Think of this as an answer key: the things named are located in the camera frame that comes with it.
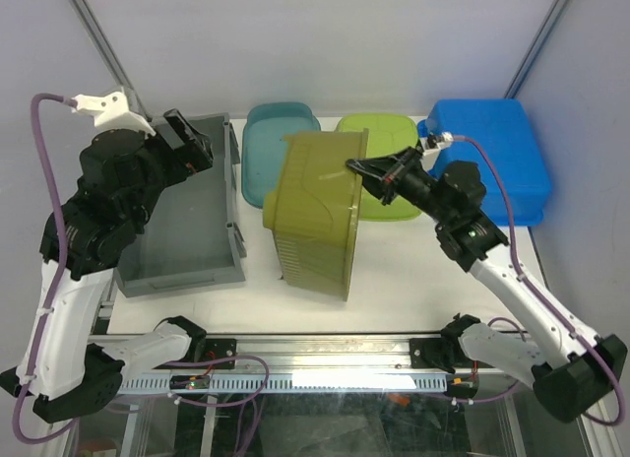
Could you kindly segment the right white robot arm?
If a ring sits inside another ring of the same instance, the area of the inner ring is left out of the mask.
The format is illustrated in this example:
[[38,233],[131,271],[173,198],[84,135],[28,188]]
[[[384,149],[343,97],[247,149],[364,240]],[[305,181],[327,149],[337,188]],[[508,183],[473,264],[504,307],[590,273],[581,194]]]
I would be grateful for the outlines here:
[[501,230],[481,209],[485,188],[477,165],[453,162],[439,177],[423,168],[425,155],[450,147],[453,135],[430,135],[378,158],[366,156],[362,132],[301,131],[285,141],[280,177],[266,196],[262,223],[273,236],[287,284],[346,299],[362,192],[383,204],[400,197],[434,221],[444,254],[494,293],[531,335],[524,342],[463,316],[442,333],[444,361],[462,365],[472,359],[501,369],[531,388],[564,423],[620,392],[626,346],[575,318],[528,276],[513,233]]

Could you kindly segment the olive green slotted basket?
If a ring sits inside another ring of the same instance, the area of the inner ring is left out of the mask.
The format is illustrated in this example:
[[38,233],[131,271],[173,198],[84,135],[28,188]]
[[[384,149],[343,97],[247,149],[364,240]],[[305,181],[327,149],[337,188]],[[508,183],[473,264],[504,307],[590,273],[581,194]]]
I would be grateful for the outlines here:
[[346,162],[366,155],[368,132],[300,131],[283,139],[281,173],[263,205],[283,279],[346,300],[362,191]]

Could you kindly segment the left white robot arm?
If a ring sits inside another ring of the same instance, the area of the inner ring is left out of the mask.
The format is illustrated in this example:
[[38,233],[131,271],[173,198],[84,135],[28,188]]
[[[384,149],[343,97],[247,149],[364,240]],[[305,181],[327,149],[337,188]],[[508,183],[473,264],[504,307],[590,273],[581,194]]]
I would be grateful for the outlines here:
[[42,290],[23,362],[1,374],[15,397],[55,424],[102,410],[127,380],[168,362],[195,366],[206,355],[205,330],[168,317],[117,346],[90,342],[101,297],[123,250],[145,226],[169,187],[213,165],[210,138],[176,109],[165,122],[180,139],[173,148],[156,131],[113,128],[81,151],[76,193],[48,218],[40,253]]

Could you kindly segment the teal plastic tub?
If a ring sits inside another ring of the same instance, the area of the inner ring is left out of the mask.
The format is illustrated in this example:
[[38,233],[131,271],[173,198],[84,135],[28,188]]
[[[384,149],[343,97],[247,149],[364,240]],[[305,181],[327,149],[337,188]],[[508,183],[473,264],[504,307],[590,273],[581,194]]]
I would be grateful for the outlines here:
[[245,201],[261,209],[267,193],[276,187],[287,149],[285,135],[320,130],[318,119],[301,102],[273,102],[252,108],[241,144],[241,193]]

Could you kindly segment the large blue plastic container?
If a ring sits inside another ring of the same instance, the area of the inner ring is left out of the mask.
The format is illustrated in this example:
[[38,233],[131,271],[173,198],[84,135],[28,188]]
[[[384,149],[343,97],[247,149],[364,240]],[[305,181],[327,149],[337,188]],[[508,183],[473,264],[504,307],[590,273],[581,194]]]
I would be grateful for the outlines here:
[[543,219],[551,182],[530,121],[515,99],[440,99],[418,122],[421,137],[449,132],[478,142],[509,196],[514,224]]

